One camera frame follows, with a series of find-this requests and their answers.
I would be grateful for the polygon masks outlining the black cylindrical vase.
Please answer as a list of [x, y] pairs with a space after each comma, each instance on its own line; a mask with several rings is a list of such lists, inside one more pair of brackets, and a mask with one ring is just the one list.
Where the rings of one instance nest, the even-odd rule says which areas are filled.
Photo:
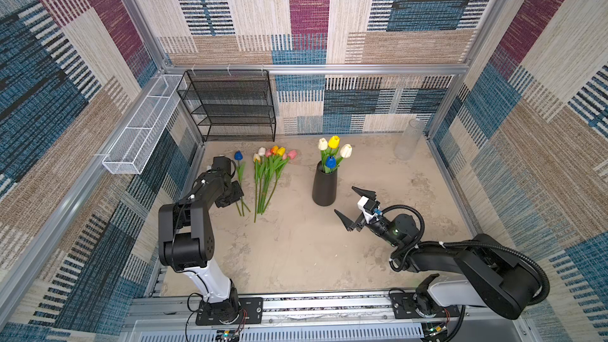
[[321, 207], [332, 205], [337, 198], [338, 172], [326, 173], [319, 162], [313, 180], [312, 199]]

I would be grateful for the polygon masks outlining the cream white tulip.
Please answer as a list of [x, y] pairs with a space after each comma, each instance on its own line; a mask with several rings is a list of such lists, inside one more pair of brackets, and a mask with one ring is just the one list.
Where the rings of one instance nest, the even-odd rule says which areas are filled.
[[340, 166], [340, 163], [342, 163], [343, 160], [351, 157], [352, 146], [350, 144], [343, 145], [343, 147], [340, 149], [338, 155], [339, 156], [337, 158], [335, 158], [334, 168], [332, 169], [333, 171], [337, 170], [337, 168]]

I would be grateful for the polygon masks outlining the blue tulip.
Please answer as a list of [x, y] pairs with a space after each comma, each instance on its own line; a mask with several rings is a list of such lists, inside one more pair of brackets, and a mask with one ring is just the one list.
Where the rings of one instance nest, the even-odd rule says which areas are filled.
[[330, 174], [332, 173], [337, 167], [337, 160], [335, 159], [334, 156], [329, 156], [326, 159], [326, 162], [324, 164], [324, 171], [326, 174]]
[[[236, 173], [237, 173], [237, 181], [239, 185], [242, 185], [244, 171], [245, 171], [245, 163], [243, 161], [243, 154], [240, 150], [237, 150], [234, 154], [234, 161], [236, 162]], [[250, 211], [249, 207], [246, 205], [244, 201], [244, 196], [240, 199], [240, 210], [239, 214], [242, 217], [245, 217], [245, 211]]]

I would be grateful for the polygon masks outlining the yellow tulip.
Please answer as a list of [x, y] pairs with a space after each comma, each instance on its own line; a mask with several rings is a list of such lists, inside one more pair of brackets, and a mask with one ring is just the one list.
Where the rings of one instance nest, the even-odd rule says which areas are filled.
[[339, 146], [340, 146], [340, 137], [332, 136], [328, 142], [328, 147], [329, 147], [328, 155], [335, 157], [339, 150]]

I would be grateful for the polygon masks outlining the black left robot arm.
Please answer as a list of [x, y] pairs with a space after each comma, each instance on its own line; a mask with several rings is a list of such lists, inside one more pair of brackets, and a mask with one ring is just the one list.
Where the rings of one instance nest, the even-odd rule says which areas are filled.
[[190, 278], [202, 296], [197, 312], [221, 323], [235, 322], [241, 307], [233, 281], [223, 274], [214, 258], [210, 210], [229, 207], [242, 199], [235, 173], [233, 160], [216, 156], [212, 167], [199, 175], [187, 196], [158, 211], [161, 265]]

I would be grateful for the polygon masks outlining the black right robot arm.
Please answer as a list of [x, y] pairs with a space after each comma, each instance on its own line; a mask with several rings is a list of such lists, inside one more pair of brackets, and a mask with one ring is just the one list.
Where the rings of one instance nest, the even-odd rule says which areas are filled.
[[424, 217], [414, 207], [381, 208], [375, 192], [353, 190], [359, 195], [358, 218], [336, 213], [345, 229], [367, 228], [393, 247], [389, 266], [394, 272], [428, 272], [412, 296], [421, 317], [434, 317], [448, 307], [485, 307], [516, 320], [548, 297], [548, 275], [525, 254], [487, 234], [460, 242], [426, 241]]

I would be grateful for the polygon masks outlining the clear glass vase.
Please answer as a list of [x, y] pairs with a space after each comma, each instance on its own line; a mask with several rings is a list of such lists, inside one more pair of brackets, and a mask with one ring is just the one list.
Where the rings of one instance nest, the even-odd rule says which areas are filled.
[[394, 156], [400, 160], [409, 160], [416, 151], [416, 146], [424, 132], [425, 123], [422, 120], [411, 119], [402, 133], [394, 149]]

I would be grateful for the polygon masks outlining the bundled tulip bunch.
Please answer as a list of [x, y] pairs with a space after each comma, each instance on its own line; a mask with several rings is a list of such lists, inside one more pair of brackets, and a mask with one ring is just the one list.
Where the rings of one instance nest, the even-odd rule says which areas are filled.
[[273, 179], [278, 179], [279, 171], [287, 164], [288, 157], [284, 147], [274, 146], [269, 149], [260, 147], [253, 155], [254, 184], [256, 189], [254, 204], [254, 221], [262, 215], [269, 200], [269, 187]]

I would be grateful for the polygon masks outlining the pink tulip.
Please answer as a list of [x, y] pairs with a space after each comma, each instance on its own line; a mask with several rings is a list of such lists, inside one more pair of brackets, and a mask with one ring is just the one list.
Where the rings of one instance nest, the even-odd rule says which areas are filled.
[[282, 172], [284, 171], [285, 167], [287, 166], [287, 164], [291, 161], [294, 160], [297, 156], [297, 151], [296, 150], [290, 150], [287, 153], [284, 153], [282, 156], [282, 159], [280, 160], [280, 164], [278, 165], [278, 167], [275, 170], [275, 181], [274, 181], [274, 185], [273, 185], [273, 189], [271, 191], [271, 194], [268, 198], [268, 201], [266, 203], [266, 206], [268, 206], [270, 204], [270, 201], [272, 199], [272, 196], [276, 190], [276, 187], [278, 185], [278, 182], [281, 178]]

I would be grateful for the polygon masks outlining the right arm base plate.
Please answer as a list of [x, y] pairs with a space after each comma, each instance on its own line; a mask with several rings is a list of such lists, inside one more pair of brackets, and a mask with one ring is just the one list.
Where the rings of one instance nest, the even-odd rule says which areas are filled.
[[452, 319], [458, 318], [461, 314], [460, 307], [440, 307], [430, 297], [425, 294], [416, 294], [415, 291], [392, 288], [389, 290], [388, 296], [397, 319]]

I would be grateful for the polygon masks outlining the aluminium mounting rail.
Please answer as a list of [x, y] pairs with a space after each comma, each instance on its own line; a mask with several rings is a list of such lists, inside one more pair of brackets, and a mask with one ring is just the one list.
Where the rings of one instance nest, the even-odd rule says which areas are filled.
[[482, 307], [422, 318], [409, 290], [244, 294], [247, 319], [198, 325], [199, 299], [136, 299], [121, 341], [539, 341], [534, 324]]

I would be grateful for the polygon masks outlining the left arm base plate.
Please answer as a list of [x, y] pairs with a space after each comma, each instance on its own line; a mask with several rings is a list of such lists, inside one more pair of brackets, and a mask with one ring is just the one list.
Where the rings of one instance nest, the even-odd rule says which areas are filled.
[[228, 299], [223, 302], [209, 303], [202, 300], [196, 311], [197, 326], [236, 326], [261, 324], [264, 310], [264, 299], [245, 297], [238, 300]]

